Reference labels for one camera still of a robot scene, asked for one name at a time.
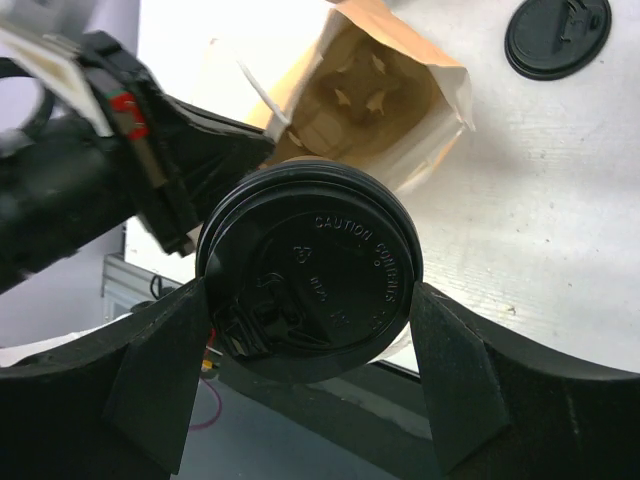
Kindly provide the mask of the brown pulp cup carrier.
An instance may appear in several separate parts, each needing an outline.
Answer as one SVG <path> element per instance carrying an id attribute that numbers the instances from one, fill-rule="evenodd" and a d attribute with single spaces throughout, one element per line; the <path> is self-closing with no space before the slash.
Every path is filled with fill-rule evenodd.
<path id="1" fill-rule="evenodd" d="M 349 24 L 304 87 L 275 158 L 363 166 L 418 125 L 438 97 L 427 66 Z"/>

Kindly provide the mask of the brown paper bag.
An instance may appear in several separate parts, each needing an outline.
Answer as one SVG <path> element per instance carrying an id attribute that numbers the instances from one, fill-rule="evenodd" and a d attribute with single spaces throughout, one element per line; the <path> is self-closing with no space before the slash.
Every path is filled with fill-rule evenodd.
<path id="1" fill-rule="evenodd" d="M 381 1 L 225 1 L 193 102 L 262 129 L 270 162 L 322 157 L 393 191 L 473 127 L 465 67 Z"/>

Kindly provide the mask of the black plastic cup lid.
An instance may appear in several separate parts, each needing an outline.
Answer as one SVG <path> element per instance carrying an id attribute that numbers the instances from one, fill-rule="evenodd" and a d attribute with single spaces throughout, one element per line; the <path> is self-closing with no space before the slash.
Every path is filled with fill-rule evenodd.
<path id="1" fill-rule="evenodd" d="M 370 175 L 293 161 L 240 181 L 196 254 L 225 356 L 281 383 L 315 383 L 379 357 L 407 328 L 423 260 L 399 199 Z"/>

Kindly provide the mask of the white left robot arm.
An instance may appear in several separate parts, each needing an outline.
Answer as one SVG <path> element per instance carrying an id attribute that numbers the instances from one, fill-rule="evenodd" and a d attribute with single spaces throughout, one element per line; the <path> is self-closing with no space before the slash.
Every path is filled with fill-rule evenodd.
<path id="1" fill-rule="evenodd" d="M 88 31 L 92 1 L 5 1 L 5 78 L 43 89 L 1 135 L 1 287 L 10 290 L 131 217 L 168 254 L 231 186 L 272 154 L 263 130 L 165 93 L 112 36 Z"/>

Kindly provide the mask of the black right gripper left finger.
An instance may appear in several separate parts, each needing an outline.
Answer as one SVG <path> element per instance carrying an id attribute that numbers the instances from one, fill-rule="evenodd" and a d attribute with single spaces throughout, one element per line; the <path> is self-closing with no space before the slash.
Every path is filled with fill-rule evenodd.
<path id="1" fill-rule="evenodd" d="M 168 479 L 210 332 L 204 287 L 1 371 L 4 479 Z"/>

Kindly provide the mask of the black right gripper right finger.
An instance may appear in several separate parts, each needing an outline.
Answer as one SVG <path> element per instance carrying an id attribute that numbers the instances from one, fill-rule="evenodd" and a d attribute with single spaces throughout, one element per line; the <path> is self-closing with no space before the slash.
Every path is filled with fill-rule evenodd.
<path id="1" fill-rule="evenodd" d="M 425 283 L 410 323 L 447 478 L 638 477 L 636 373 L 544 346 Z"/>

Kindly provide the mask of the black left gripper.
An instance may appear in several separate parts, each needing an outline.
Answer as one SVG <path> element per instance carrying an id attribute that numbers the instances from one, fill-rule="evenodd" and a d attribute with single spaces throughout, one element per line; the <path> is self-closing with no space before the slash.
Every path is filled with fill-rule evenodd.
<path id="1" fill-rule="evenodd" d="M 109 34 L 79 46 L 5 29 L 3 77 L 38 80 L 43 101 L 1 138 L 1 287 L 10 290 L 137 216 L 167 253 L 273 153 L 263 129 L 162 91 Z"/>

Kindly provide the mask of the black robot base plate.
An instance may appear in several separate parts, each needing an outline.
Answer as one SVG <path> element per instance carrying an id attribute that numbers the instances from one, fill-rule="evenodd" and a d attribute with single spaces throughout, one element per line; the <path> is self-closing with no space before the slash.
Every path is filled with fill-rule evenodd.
<path id="1" fill-rule="evenodd" d="M 385 362 L 309 385 L 262 380 L 211 340 L 203 376 L 398 479 L 440 479 L 418 377 Z"/>

